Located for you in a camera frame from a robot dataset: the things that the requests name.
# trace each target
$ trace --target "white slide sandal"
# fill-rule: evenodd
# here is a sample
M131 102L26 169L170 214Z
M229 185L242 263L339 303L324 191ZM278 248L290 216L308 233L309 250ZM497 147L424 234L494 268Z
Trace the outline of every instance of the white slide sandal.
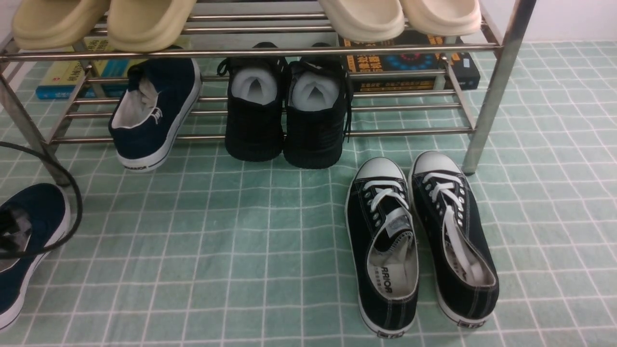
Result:
M109 43L128 52L168 48L180 36L197 0L112 0Z
M480 30L478 0L400 0L409 24L429 35L462 36Z
M336 32L357 42L393 39L405 29L399 0L319 0Z
M86 36L109 9L110 0L22 0L13 16L21 49L54 49Z

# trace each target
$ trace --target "white wall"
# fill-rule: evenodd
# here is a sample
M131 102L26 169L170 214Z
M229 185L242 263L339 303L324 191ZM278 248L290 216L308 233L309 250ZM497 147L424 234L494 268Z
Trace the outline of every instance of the white wall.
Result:
M481 0L505 32L515 0ZM617 0L537 0L526 41L617 41Z

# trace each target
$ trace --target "sneaker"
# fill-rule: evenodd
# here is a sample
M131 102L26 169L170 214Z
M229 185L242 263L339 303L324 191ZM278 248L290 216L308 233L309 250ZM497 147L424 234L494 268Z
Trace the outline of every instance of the sneaker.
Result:
M255 48L276 46L262 42ZM287 67L284 57L227 58L218 66L219 76L230 73L225 148L232 157L260 162L281 154Z
M418 156L409 182L431 245L437 302L458 326L479 328L495 308L499 280L469 183L434 151Z
M318 43L313 47L329 46ZM289 64L287 161L304 169L325 169L341 158L351 129L351 79L340 57L304 57Z
M135 172L161 166L200 92L194 59L151 59L128 69L128 89L109 120L120 163Z
M37 251L55 243L67 232L70 216L58 186L40 183L20 191L0 206L0 253ZM0 332L17 320L28 282L45 256L0 259Z
M409 330L418 302L418 245L405 174L390 159L364 163L347 196L347 234L364 323L381 338Z

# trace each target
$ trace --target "shoe insole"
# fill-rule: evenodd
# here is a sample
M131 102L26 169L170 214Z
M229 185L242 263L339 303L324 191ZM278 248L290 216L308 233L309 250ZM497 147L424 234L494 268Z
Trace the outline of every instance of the shoe insole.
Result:
M290 104L300 111L321 111L332 108L338 97L336 79L307 71L292 85Z
M368 262L368 275L373 285L387 299L408 297L418 278L417 250L413 239L401 240L387 253L373 251Z
M233 96L260 105L273 102L277 93L278 86L272 73L257 67L240 70L231 84Z

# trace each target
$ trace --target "brand logo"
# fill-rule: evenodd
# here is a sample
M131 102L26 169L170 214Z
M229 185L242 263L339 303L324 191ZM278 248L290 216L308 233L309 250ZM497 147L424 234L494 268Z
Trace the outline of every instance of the brand logo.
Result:
M467 322L463 322L462 320L459 320L458 326L461 328L477 329L477 328L481 328L484 325L484 323L486 323L486 321L480 322L480 323L467 323Z
M401 332L398 334L388 334L388 333L384 333L384 332L377 332L377 337L380 338L385 338L385 339L393 339L393 338L399 338L402 337L405 334L405 332Z
M392 282L390 282L390 273L387 271L387 267L381 268L381 278L384 281L384 289L388 293L392 293Z
M161 111L158 107L155 107L150 115L154 117L154 121L158 124L159 119L163 118L163 111Z

